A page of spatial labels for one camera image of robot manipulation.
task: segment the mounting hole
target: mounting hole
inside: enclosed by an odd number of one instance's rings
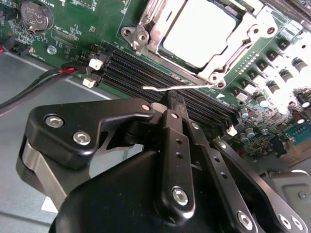
[[[145,34],[140,34],[140,35],[138,36],[138,39],[139,39],[140,41],[146,41],[146,40],[147,40],[147,36],[146,36]]]
[[[220,174],[224,179],[228,179],[227,175],[224,172],[221,172]]]
[[[275,30],[276,29],[274,27],[268,28],[268,30],[267,30],[268,35],[273,34],[275,32]]]
[[[222,88],[222,87],[224,87],[224,83],[218,83],[218,85],[217,85],[219,88]]]
[[[129,35],[131,34],[131,31],[128,30],[128,29],[125,29],[124,32],[123,32],[123,34],[124,34],[125,36],[129,36]]]
[[[183,158],[184,158],[184,157],[182,156],[182,154],[179,153],[179,152],[176,152],[176,156],[177,156],[178,159],[183,159]]]
[[[177,142],[179,145],[183,144],[183,142],[180,141],[179,139],[176,139],[176,142]]]
[[[291,101],[288,103],[288,106],[294,108],[296,106],[296,103],[294,101]]]
[[[217,158],[217,157],[215,157],[215,156],[214,156],[214,160],[215,160],[216,162],[220,163],[219,158]]]

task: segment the screw hole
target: screw hole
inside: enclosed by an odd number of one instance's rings
[[[219,88],[222,88],[222,87],[224,87],[224,84],[223,83],[218,83],[218,85],[217,85]]]
[[[126,29],[123,33],[125,36],[129,36],[131,34],[131,31]]]
[[[273,34],[274,32],[275,32],[275,28],[273,28],[273,27],[268,28],[268,30],[267,30],[267,33],[268,33],[269,35]]]
[[[179,145],[183,144],[183,142],[180,141],[179,139],[176,139],[176,142],[177,142]]]
[[[184,157],[182,156],[182,154],[179,153],[179,152],[176,152],[176,156],[177,156],[178,159],[183,159],[183,158],[184,158]]]
[[[227,175],[224,172],[221,172],[220,174],[224,179],[228,179]]]
[[[217,158],[217,157],[214,157],[214,160],[216,160],[216,162],[220,163],[220,160],[219,160],[219,158]]]

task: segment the connector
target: connector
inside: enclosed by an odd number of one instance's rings
[[[30,45],[24,45],[18,41],[14,43],[13,48],[11,48],[10,52],[20,56],[25,57],[28,53],[30,53],[32,47]]]
[[[88,64],[83,62],[73,61],[62,64],[62,69],[68,69],[72,67],[75,68],[78,74],[91,74],[94,71],[93,68],[89,67]]]
[[[15,43],[14,36],[8,36],[0,40],[0,53],[9,52]]]
[[[0,6],[0,20],[4,20],[4,21],[10,21],[14,18],[17,17],[17,12],[10,7],[7,7],[5,5]]]

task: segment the metal lever arm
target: metal lever arm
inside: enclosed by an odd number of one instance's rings
[[[299,215],[225,141],[214,139],[212,147],[223,156],[238,188],[247,192],[244,198],[251,197],[257,221],[266,232],[308,232]]]
[[[165,220],[180,225],[195,210],[189,141],[183,135],[182,119],[175,111],[166,110],[162,122],[155,206]]]
[[[185,123],[190,139],[192,163],[199,162],[206,173],[207,184],[222,206],[217,218],[226,231],[239,233],[264,232],[254,221],[219,151],[211,148],[203,130],[195,122]]]
[[[148,121],[154,110],[142,99],[94,101],[40,106],[33,109],[26,125],[25,136],[30,145],[59,164],[71,168],[86,167],[101,141],[111,139],[101,133],[113,134],[125,122]],[[60,127],[46,123],[48,117],[63,122]],[[74,134],[89,137],[77,143]]]

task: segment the electrolytic capacitor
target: electrolytic capacitor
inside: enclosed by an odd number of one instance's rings
[[[301,116],[301,114],[298,111],[293,111],[292,116],[297,124],[302,124],[305,122],[304,118]]]
[[[284,72],[283,74],[281,74],[281,77],[286,83],[294,81],[294,77],[290,72]]]
[[[253,128],[248,128],[245,130],[246,136],[248,139],[252,139],[255,137],[254,129]]]
[[[272,92],[272,94],[275,94],[275,95],[277,95],[280,92],[280,88],[276,84],[270,86],[269,89]]]
[[[310,106],[310,102],[304,97],[303,94],[296,95],[296,98],[303,108],[308,108]]]
[[[267,146],[266,146],[266,150],[267,150],[268,152],[273,151],[272,146],[271,146],[270,144],[267,145]]]
[[[249,118],[249,114],[248,114],[247,108],[241,108],[240,109],[240,113],[241,113],[241,117],[243,119],[248,119]]]
[[[308,65],[304,62],[304,61],[299,61],[297,63],[294,64],[294,67],[301,72],[303,68],[308,67]]]
[[[269,101],[266,99],[265,96],[259,96],[256,99],[257,103],[261,108],[266,108],[269,106]]]
[[[248,143],[249,142],[249,139],[247,138],[245,133],[241,133],[240,134],[240,139],[241,139],[241,142],[243,142],[243,143]]]

